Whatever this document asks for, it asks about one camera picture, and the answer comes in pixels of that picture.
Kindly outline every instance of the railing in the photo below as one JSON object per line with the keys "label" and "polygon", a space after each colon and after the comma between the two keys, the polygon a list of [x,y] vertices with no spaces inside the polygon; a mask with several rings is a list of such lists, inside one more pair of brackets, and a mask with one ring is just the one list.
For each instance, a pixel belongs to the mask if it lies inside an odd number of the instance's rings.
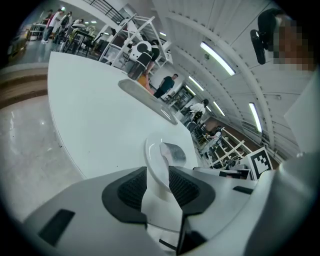
{"label": "railing", "polygon": [[119,24],[125,19],[115,8],[113,8],[105,0],[83,0],[83,1],[87,2],[91,6],[98,9],[100,12],[102,12],[104,15],[109,17],[112,21],[114,21],[117,24]]}

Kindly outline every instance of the tube light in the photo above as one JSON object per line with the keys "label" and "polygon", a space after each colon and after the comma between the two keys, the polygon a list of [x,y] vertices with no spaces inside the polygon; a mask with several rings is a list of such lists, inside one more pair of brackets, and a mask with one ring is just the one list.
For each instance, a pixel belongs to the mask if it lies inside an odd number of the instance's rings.
{"label": "tube light", "polygon": [[213,103],[216,106],[216,108],[220,111],[221,115],[223,115],[225,117],[226,116],[225,113],[221,110],[221,108],[218,106],[218,104],[215,101]]}
{"label": "tube light", "polygon": [[259,121],[259,117],[258,117],[258,113],[257,113],[257,110],[256,110],[256,106],[255,106],[254,103],[249,103],[249,107],[250,107],[251,112],[253,114],[254,121],[255,121],[255,124],[256,124],[256,128],[258,129],[258,131],[260,133],[262,133],[262,128],[261,128],[261,124],[260,124],[260,121]]}
{"label": "tube light", "polygon": [[193,95],[196,95],[189,87],[188,85],[185,86]]}
{"label": "tube light", "polygon": [[204,91],[204,89],[200,86],[200,84],[198,84],[198,82],[197,82],[196,80],[194,80],[191,76],[189,76],[189,79],[190,79],[192,82],[194,82],[195,85],[198,86],[201,91]]}
{"label": "tube light", "polygon": [[215,58],[217,62],[220,63],[222,67],[229,73],[230,76],[235,74],[235,71],[222,59],[209,45],[205,42],[201,42],[200,47],[204,49],[208,54]]}

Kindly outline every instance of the white table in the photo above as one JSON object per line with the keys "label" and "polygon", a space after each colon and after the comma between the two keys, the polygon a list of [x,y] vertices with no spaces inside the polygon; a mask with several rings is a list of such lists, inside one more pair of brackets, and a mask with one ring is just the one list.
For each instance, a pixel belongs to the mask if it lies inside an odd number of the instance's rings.
{"label": "white table", "polygon": [[[174,125],[118,87],[128,77],[119,69],[81,56],[52,52],[48,98],[60,143],[85,179],[146,166],[144,146],[154,132],[186,154],[186,168],[198,166],[190,132]],[[142,210],[148,222],[180,230],[182,211],[147,172]]]}

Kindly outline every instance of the ceiling light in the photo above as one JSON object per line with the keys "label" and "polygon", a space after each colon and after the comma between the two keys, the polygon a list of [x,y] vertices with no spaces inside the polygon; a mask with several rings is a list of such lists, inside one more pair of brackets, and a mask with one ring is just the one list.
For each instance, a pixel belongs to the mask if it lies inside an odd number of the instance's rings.
{"label": "ceiling light", "polygon": [[189,79],[195,83],[196,86],[198,86],[200,88],[201,91],[204,91],[204,89],[200,86],[200,84],[197,83],[196,80],[194,80],[191,76],[189,76]]}
{"label": "ceiling light", "polygon": [[221,110],[221,108],[218,106],[218,104],[215,101],[213,103],[216,106],[216,108],[220,111],[221,115],[223,115],[225,117],[226,116],[225,113]]}
{"label": "ceiling light", "polygon": [[220,63],[222,67],[229,73],[230,76],[235,74],[235,71],[226,63],[210,46],[208,46],[205,42],[200,44],[200,47],[204,49],[208,54],[215,58],[217,62]]}
{"label": "ceiling light", "polygon": [[196,95],[189,87],[188,85],[185,86],[193,95]]}
{"label": "ceiling light", "polygon": [[256,128],[258,129],[258,131],[260,133],[262,133],[262,128],[261,128],[261,124],[260,124],[260,121],[259,121],[259,117],[258,117],[258,113],[257,113],[257,110],[256,110],[256,106],[254,103],[249,103],[249,107],[251,109],[251,112],[253,114],[253,117],[254,117],[254,120],[255,120],[255,124],[256,124]]}

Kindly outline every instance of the textured black grip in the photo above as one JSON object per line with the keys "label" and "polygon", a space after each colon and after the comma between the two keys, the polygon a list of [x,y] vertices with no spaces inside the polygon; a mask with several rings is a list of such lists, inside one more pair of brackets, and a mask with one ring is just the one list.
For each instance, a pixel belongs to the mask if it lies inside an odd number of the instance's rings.
{"label": "textured black grip", "polygon": [[202,214],[216,197],[210,185],[174,166],[169,166],[169,188],[184,216]]}
{"label": "textured black grip", "polygon": [[147,217],[141,213],[146,190],[147,167],[141,167],[110,183],[102,192],[102,203],[120,222],[147,226]]}

